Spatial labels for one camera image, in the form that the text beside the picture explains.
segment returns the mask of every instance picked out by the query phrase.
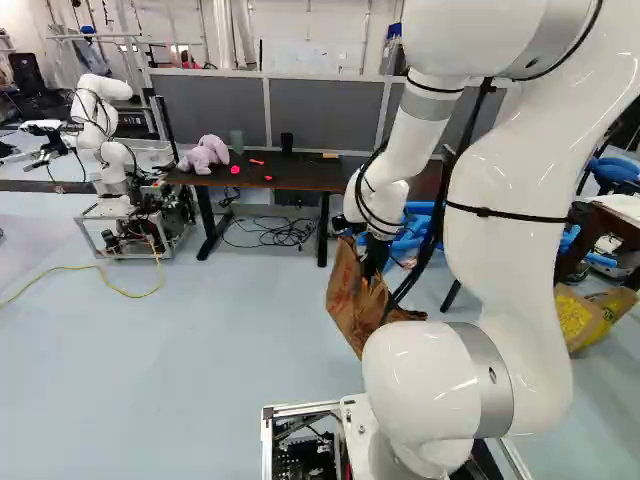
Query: brown paper bag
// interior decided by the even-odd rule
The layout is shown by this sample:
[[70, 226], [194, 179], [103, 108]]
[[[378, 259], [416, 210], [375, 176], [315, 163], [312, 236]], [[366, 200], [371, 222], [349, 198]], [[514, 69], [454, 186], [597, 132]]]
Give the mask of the brown paper bag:
[[555, 288], [556, 311], [569, 353], [581, 349], [591, 335], [600, 330], [602, 310], [559, 283]]
[[606, 292], [594, 293], [585, 298], [602, 309], [604, 319], [611, 326], [638, 303], [638, 294], [626, 287], [613, 287]]
[[[362, 278], [353, 238], [341, 237], [338, 242], [336, 261], [327, 287], [326, 307], [355, 354], [362, 358], [364, 344], [380, 327], [389, 289], [380, 274], [371, 280], [371, 285]], [[394, 308], [389, 312], [387, 322], [424, 321], [426, 318], [424, 312]]]
[[625, 287], [582, 298], [566, 285], [558, 284], [555, 294], [558, 318], [570, 353], [605, 338], [613, 325], [638, 302], [636, 292]]

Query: yellow cable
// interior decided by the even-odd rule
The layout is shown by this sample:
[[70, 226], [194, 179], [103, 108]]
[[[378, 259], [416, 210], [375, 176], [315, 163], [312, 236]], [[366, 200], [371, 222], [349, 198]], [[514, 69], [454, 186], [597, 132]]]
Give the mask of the yellow cable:
[[6, 307], [7, 305], [9, 305], [11, 302], [13, 302], [15, 299], [17, 299], [20, 295], [22, 295], [29, 287], [31, 287], [33, 284], [35, 284], [36, 282], [38, 282], [40, 279], [42, 279], [44, 276], [48, 275], [51, 272], [55, 272], [56, 270], [71, 270], [71, 271], [78, 271], [78, 270], [89, 270], [91, 268], [95, 268], [96, 270], [98, 270], [98, 272], [100, 273], [100, 278], [102, 278], [102, 281], [104, 282], [104, 284], [109, 287], [111, 290], [114, 290], [116, 292], [118, 292], [120, 295], [124, 295], [127, 298], [144, 298], [144, 297], [148, 297], [149, 295], [152, 295], [154, 293], [156, 293], [158, 290], [160, 290], [163, 285], [164, 285], [164, 272], [162, 270], [162, 264], [160, 263], [160, 257], [158, 256], [157, 252], [156, 252], [156, 248], [153, 244], [153, 242], [149, 242], [149, 245], [151, 245], [151, 250], [153, 250], [153, 257], [156, 260], [156, 268], [158, 270], [158, 282], [156, 283], [156, 285], [149, 290], [146, 293], [142, 293], [142, 294], [132, 294], [129, 293], [115, 285], [113, 285], [110, 281], [109, 278], [107, 277], [107, 272], [104, 270], [104, 268], [102, 268], [100, 265], [85, 265], [82, 267], [53, 267], [50, 268], [49, 270], [42, 272], [40, 275], [38, 275], [36, 278], [34, 278], [33, 280], [31, 280], [29, 283], [27, 283], [24, 287], [22, 287], [20, 290], [18, 290], [18, 293], [16, 293], [15, 295], [13, 295], [12, 297], [10, 297], [8, 300], [5, 300], [4, 302], [0, 302], [0, 310], [2, 310], [4, 307]]

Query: red object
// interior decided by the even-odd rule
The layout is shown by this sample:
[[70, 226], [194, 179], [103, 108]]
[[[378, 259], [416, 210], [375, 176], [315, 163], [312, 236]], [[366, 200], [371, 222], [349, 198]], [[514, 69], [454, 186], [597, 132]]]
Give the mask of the red object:
[[195, 68], [199, 70], [202, 67], [198, 65], [196, 62], [182, 62], [182, 68]]

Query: desk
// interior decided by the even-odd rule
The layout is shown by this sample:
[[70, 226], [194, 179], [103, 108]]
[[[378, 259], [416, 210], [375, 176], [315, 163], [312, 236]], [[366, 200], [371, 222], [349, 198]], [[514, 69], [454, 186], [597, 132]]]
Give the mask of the desk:
[[[614, 200], [615, 197], [618, 196], [608, 196], [611, 200]], [[626, 195], [620, 195], [620, 197], [623, 197], [622, 200], [626, 200], [627, 206], [637, 204], [636, 208], [640, 208], [640, 199]], [[622, 238], [625, 248], [640, 248], [640, 221], [620, 211], [614, 203], [606, 205], [595, 200], [590, 204], [592, 211], [585, 224], [581, 225], [580, 233], [569, 247], [569, 250], [556, 261], [554, 283], [564, 281], [573, 273], [598, 239], [607, 233], [612, 233]], [[622, 285], [633, 290], [639, 290], [640, 269], [634, 270]]]
[[[198, 260], [206, 260], [211, 250], [222, 237], [233, 218], [232, 213], [224, 215], [216, 225], [209, 187], [252, 187], [277, 188], [282, 190], [306, 190], [322, 192], [320, 220], [318, 223], [318, 266], [327, 266], [327, 240], [329, 228], [329, 195], [344, 193], [347, 178], [342, 163], [337, 159], [323, 159], [321, 154], [292, 153], [289, 156], [281, 152], [245, 151], [238, 155], [230, 152], [229, 166], [212, 165], [211, 175], [196, 175], [178, 170], [170, 172], [165, 181], [176, 185], [193, 185], [196, 189], [202, 223], [207, 239], [198, 252]], [[255, 165], [250, 159], [264, 161], [264, 165]], [[231, 174], [231, 166], [240, 167], [240, 173]]]

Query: person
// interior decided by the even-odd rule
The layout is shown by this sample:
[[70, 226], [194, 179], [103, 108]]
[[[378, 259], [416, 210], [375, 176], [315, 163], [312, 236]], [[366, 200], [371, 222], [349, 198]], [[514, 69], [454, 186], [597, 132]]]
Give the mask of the person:
[[193, 59], [193, 55], [189, 55], [188, 50], [180, 52], [180, 60], [182, 61], [182, 68], [202, 68]]

